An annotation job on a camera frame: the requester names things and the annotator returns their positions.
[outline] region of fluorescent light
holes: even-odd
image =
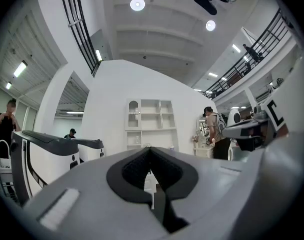
[[[210,76],[212,76],[212,77],[218,77],[218,75],[216,75],[216,74],[213,74],[213,73],[208,73],[208,75],[210,75]]]
[[[97,56],[98,60],[102,61],[103,59],[101,57],[100,51],[99,50],[95,50],[95,52],[96,52],[96,56]]]
[[[130,3],[130,6],[135,11],[141,11],[145,7],[145,1],[144,0],[132,0]]]
[[[66,112],[68,114],[73,114],[73,115],[80,115],[80,114],[84,114],[84,112],[76,112],[76,111],[69,111],[69,112]]]
[[[206,29],[208,31],[213,31],[216,27],[216,24],[213,20],[209,20],[207,23],[206,23]]]
[[[238,51],[239,53],[241,52],[241,50],[240,50],[236,45],[234,45],[234,44],[233,44],[233,48],[234,48],[236,51]]]
[[[26,69],[26,66],[27,66],[26,62],[22,61],[21,64],[17,67],[16,71],[14,72],[14,75],[18,77],[22,73],[22,71]]]
[[[10,82],[8,82],[7,85],[6,85],[6,89],[10,89],[11,85],[12,84]]]

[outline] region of black railing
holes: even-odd
[[[81,0],[62,1],[69,23],[68,27],[71,28],[77,46],[79,47],[87,65],[89,66],[91,73],[94,74],[100,65],[100,61],[96,56],[96,52],[88,34]]]
[[[278,9],[270,24],[250,49],[203,94],[214,99],[228,90],[256,67],[277,46],[287,32],[281,10]]]

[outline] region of round ceiling light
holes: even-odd
[[[132,0],[130,5],[133,10],[141,11],[145,7],[145,2],[144,2],[144,0]]]
[[[206,29],[208,31],[213,31],[216,27],[216,24],[213,20],[209,20],[207,23],[206,23]]]

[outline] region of white shelf unit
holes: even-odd
[[[179,150],[177,130],[170,100],[130,99],[126,108],[126,148],[144,148],[147,145]]]

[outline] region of backpack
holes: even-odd
[[[216,123],[217,123],[217,128],[218,128],[218,131],[220,133],[220,135],[223,135],[222,132],[223,132],[223,129],[226,127],[226,123],[224,121],[224,119],[222,119],[221,115],[220,114],[216,114]]]

